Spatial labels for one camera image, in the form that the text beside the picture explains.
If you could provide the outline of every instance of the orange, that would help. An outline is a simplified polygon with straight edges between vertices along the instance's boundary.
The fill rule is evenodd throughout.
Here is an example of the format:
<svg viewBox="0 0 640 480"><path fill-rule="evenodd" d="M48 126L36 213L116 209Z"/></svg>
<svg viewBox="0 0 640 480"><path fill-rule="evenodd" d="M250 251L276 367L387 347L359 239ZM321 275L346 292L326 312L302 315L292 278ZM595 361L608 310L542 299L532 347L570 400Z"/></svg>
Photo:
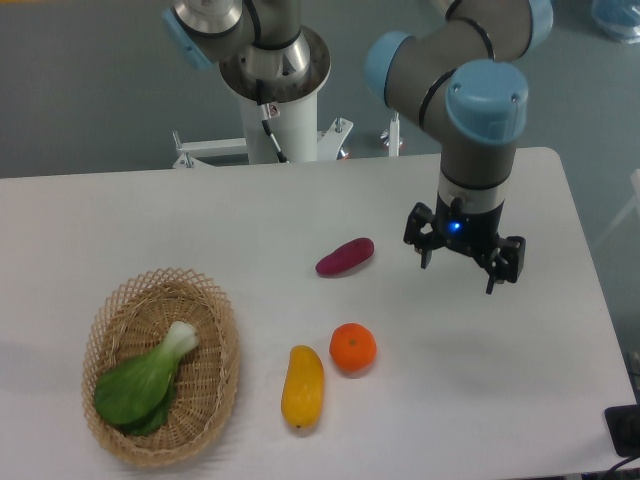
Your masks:
<svg viewBox="0 0 640 480"><path fill-rule="evenodd" d="M377 351L373 334L358 323L336 328L329 344L331 358L345 372L357 372L371 365Z"/></svg>

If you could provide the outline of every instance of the light blue joint cap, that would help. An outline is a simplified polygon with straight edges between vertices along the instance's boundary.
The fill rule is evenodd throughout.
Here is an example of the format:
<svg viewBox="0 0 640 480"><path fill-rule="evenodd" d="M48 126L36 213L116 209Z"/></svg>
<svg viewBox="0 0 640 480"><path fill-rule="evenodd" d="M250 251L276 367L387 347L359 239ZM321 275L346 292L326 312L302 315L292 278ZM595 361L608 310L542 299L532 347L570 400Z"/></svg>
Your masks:
<svg viewBox="0 0 640 480"><path fill-rule="evenodd" d="M451 77L447 113L466 137L485 145L506 145L524 130L528 96L527 80L513 65L474 60Z"/></svg>
<svg viewBox="0 0 640 480"><path fill-rule="evenodd" d="M196 70L213 67L213 63L202 53L191 37L184 31L180 22L173 16L170 9L162 12L162 19L169 30L169 35L178 46L184 58Z"/></svg>
<svg viewBox="0 0 640 480"><path fill-rule="evenodd" d="M536 48L544 42L553 26L553 7L550 0L529 0L531 7L531 41L529 50Z"/></svg>
<svg viewBox="0 0 640 480"><path fill-rule="evenodd" d="M391 62L402 42L409 36L408 33L398 31L385 33L373 44L364 62L364 81L371 93L385 105L385 89Z"/></svg>

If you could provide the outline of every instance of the purple sweet potato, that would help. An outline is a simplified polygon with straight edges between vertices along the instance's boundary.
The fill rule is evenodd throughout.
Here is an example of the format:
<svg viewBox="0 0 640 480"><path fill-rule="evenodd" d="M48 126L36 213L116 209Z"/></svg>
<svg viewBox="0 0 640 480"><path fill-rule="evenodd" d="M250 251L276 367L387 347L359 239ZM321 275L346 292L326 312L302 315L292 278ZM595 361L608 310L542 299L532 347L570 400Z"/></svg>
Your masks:
<svg viewBox="0 0 640 480"><path fill-rule="evenodd" d="M323 276L338 275L360 265L373 255L373 251L370 238L356 238L320 260L316 265L316 272Z"/></svg>

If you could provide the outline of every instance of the bok choy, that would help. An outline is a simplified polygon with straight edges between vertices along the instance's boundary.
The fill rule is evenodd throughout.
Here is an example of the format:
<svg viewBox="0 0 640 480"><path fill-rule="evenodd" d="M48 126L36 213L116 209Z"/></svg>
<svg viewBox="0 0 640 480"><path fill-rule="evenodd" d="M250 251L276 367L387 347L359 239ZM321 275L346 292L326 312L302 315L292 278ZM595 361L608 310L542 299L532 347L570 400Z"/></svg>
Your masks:
<svg viewBox="0 0 640 480"><path fill-rule="evenodd" d="M160 428L175 396L173 379L180 360L197 345L196 329L174 322L156 347L98 379L93 397L98 414L132 435L148 435Z"/></svg>

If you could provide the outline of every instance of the wicker basket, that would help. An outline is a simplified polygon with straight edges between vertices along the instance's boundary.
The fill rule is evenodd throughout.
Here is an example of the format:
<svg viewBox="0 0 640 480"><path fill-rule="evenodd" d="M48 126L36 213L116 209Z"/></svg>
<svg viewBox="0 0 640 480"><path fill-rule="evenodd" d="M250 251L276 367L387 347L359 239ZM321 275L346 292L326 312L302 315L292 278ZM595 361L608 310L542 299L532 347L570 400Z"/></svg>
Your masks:
<svg viewBox="0 0 640 480"><path fill-rule="evenodd" d="M124 435L97 414L96 382L119 362L157 345L176 320L193 325L200 343L180 363L169 420L149 436ZM82 378L89 428L102 447L134 465L191 457L220 435L231 414L239 360L231 304L210 279L173 269L131 279L107 299L91 328Z"/></svg>

